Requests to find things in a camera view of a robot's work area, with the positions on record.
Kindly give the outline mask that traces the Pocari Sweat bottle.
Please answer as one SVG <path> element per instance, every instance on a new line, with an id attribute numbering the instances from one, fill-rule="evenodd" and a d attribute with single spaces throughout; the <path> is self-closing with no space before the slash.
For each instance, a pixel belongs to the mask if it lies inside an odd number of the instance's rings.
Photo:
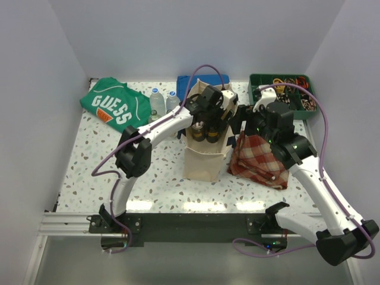
<path id="1" fill-rule="evenodd" d="M 166 99 L 166 112 L 171 112 L 174 108 L 176 108 L 181 101 L 176 95 L 175 91 L 170 91 L 169 95 Z"/>
<path id="2" fill-rule="evenodd" d="M 158 88 L 153 88 L 151 90 L 150 106 L 151 110 L 155 110 L 158 115 L 164 116 L 166 114 L 165 100 Z"/>

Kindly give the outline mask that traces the beige canvas tote bag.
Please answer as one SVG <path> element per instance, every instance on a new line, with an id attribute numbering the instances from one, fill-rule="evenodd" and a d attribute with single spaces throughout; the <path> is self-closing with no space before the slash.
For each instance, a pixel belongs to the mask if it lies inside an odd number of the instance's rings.
<path id="1" fill-rule="evenodd" d="M 219 90 L 232 90 L 230 84 L 215 86 Z M 236 143 L 229 124 L 220 131 L 219 140 L 212 144 L 206 140 L 197 142 L 192 137 L 191 126 L 185 129 L 185 166 L 183 177 L 196 181 L 217 182 L 223 160 Z"/>

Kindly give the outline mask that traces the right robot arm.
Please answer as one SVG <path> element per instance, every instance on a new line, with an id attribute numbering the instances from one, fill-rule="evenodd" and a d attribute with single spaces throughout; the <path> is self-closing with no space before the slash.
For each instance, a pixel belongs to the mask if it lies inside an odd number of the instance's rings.
<path id="1" fill-rule="evenodd" d="M 342 196 L 323 171 L 322 154 L 295 132 L 293 117 L 288 105 L 272 102 L 240 105 L 230 120 L 233 132 L 245 125 L 245 135 L 257 135 L 269 144 L 273 156 L 302 184 L 323 217 L 319 221 L 298 213 L 286 202 L 278 202 L 266 209 L 261 224 L 271 233 L 286 229 L 299 234 L 333 266 L 349 258 L 361 259 L 359 253 L 367 247 L 371 252 L 366 258 L 372 258 L 378 225 L 365 220 Z"/>

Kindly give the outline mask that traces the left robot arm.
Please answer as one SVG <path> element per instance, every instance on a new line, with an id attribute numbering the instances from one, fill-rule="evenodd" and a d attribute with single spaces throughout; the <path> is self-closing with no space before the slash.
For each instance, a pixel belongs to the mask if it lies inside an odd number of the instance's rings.
<path id="1" fill-rule="evenodd" d="M 205 85 L 160 119 L 139 128 L 125 128 L 117 148 L 111 153 L 116 159 L 117 178 L 99 209 L 102 226 L 110 233 L 127 226 L 123 221 L 126 203 L 138 178 L 150 168 L 157 145 L 169 135 L 201 121 L 222 131 L 236 113 L 237 102 L 238 95 L 231 88 Z"/>

